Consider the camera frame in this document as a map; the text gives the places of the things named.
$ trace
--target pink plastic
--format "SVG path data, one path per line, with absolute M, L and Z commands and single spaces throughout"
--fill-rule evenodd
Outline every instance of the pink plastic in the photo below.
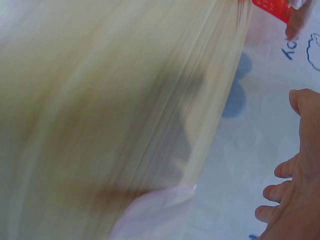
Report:
M 177 186 L 137 198 L 114 226 L 110 239 L 181 239 L 195 188 L 195 185 Z

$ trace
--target red object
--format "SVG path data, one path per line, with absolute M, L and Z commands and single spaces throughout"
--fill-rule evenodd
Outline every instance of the red object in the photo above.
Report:
M 287 5 L 286 0 L 252 0 L 252 2 L 254 5 L 288 24 L 292 7 Z

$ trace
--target blurry object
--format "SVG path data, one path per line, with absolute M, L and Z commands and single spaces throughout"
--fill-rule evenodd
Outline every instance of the blurry object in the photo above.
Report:
M 237 9 L 3 1 L 0 239 L 107 239 L 142 194 L 195 183 L 249 25 Z
M 110 240 L 179 240 L 185 232 L 195 185 L 137 198 L 115 225 Z

